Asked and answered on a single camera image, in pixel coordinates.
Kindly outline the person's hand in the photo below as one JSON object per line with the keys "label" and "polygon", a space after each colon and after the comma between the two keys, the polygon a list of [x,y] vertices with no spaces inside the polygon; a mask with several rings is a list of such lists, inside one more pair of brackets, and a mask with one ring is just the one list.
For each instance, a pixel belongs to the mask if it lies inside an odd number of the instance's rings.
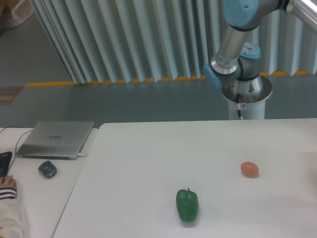
{"label": "person's hand", "polygon": [[17,190],[17,182],[14,176],[0,177],[0,189],[15,189]]}

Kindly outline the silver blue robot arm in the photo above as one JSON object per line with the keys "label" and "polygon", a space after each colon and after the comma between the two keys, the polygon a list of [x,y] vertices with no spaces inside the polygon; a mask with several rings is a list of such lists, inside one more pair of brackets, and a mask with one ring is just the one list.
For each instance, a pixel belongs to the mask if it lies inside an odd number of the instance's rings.
{"label": "silver blue robot arm", "polygon": [[228,27],[218,52],[203,67],[208,83],[215,88],[225,85],[230,75],[237,71],[238,58],[249,32],[258,27],[267,14],[283,10],[297,16],[314,31],[317,30],[315,0],[224,0],[222,10]]}

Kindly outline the white sleeved forearm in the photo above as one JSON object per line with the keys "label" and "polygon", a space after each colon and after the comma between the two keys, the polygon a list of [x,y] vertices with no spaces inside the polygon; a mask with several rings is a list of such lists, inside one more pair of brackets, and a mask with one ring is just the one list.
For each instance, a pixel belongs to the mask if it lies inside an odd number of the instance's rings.
{"label": "white sleeved forearm", "polygon": [[24,226],[15,188],[0,189],[0,237],[23,238]]}

